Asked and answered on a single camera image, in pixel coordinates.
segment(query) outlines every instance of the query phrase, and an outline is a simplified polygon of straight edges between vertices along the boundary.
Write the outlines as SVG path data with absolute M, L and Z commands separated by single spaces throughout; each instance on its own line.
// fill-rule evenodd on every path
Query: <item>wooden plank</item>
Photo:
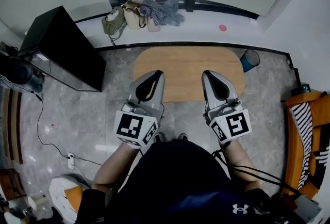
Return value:
M 245 79 L 235 53 L 223 47 L 154 47 L 136 59 L 133 78 L 153 70 L 165 73 L 163 102 L 204 101 L 202 73 L 215 71 L 229 79 L 242 95 Z
M 4 91 L 4 106 L 3 106 L 3 136 L 6 157 L 10 160 L 13 159 L 13 153 L 11 149 L 11 138 L 10 138 L 10 111 L 11 108 L 11 96 L 10 89 Z
M 22 94 L 16 91 L 12 93 L 11 101 L 11 148 L 14 156 L 14 161 L 19 164 L 23 163 L 20 138 L 20 108 Z

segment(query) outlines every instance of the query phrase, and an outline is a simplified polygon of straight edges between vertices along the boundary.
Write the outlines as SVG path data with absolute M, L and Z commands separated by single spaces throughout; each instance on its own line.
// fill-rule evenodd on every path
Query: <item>wooden table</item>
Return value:
M 245 79 L 242 64 L 235 53 L 223 47 L 154 47 L 136 59 L 133 78 L 161 70 L 165 73 L 163 102 L 204 101 L 202 73 L 218 72 L 229 79 L 242 95 Z

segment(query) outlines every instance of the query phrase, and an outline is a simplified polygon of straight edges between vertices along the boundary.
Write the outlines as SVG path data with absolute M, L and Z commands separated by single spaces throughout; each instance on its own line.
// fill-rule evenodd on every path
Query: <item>foot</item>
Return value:
M 154 138 L 155 143 L 166 142 L 166 137 L 163 132 L 157 132 Z
M 177 139 L 188 141 L 188 135 L 186 133 L 181 133 Z

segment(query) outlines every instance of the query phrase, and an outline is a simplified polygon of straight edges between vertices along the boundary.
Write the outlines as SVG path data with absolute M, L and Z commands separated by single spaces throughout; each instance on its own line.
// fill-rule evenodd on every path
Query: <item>forearm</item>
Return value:
M 132 149 L 128 144 L 122 143 L 98 170 L 92 188 L 103 192 L 110 188 L 119 189 L 138 152 L 138 149 Z
M 237 140 L 233 140 L 230 143 L 230 145 L 223 151 L 223 155 L 225 156 L 227 163 L 230 165 L 248 166 L 255 168 L 252 161 Z M 238 167 L 237 169 L 257 174 L 256 171 L 247 168 Z M 230 169 L 230 166 L 228 167 L 228 170 L 233 180 L 242 183 L 243 189 L 245 191 L 261 188 L 260 181 L 256 177 L 232 170 Z

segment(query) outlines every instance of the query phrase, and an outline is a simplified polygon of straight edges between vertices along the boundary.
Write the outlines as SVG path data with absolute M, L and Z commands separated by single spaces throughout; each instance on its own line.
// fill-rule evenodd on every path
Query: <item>electrical outlet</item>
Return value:
M 74 154 L 71 152 L 68 152 L 68 167 L 69 169 L 73 170 L 74 169 Z

